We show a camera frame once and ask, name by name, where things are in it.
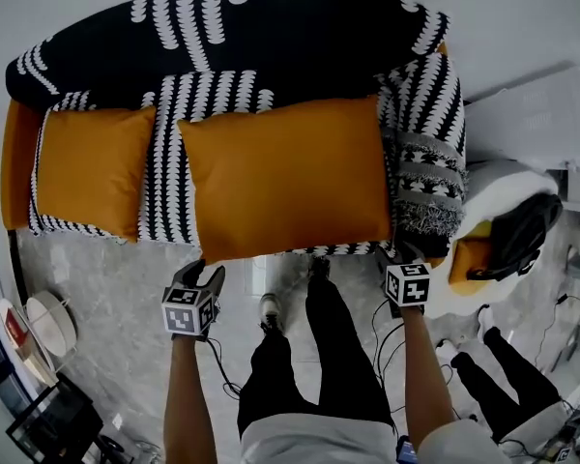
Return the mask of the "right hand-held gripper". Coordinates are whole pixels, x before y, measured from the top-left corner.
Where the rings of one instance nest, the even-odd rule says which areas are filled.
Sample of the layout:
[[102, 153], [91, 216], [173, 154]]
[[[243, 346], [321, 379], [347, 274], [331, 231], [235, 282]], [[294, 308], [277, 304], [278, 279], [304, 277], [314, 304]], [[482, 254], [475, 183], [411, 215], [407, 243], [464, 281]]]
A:
[[431, 265], [394, 264], [381, 247], [376, 250], [375, 258], [391, 314], [400, 315], [404, 308], [412, 306], [424, 311], [429, 299]]

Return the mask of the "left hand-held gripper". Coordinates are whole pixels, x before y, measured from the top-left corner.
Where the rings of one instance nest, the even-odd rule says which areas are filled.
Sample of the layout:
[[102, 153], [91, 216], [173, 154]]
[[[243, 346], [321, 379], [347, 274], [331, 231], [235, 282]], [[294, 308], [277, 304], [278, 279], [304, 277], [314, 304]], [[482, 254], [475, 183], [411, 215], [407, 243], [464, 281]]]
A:
[[170, 334], [204, 337], [216, 321], [218, 298], [226, 277], [219, 266], [207, 284], [198, 285], [206, 261], [198, 259], [180, 269], [164, 290], [161, 307], [165, 329]]

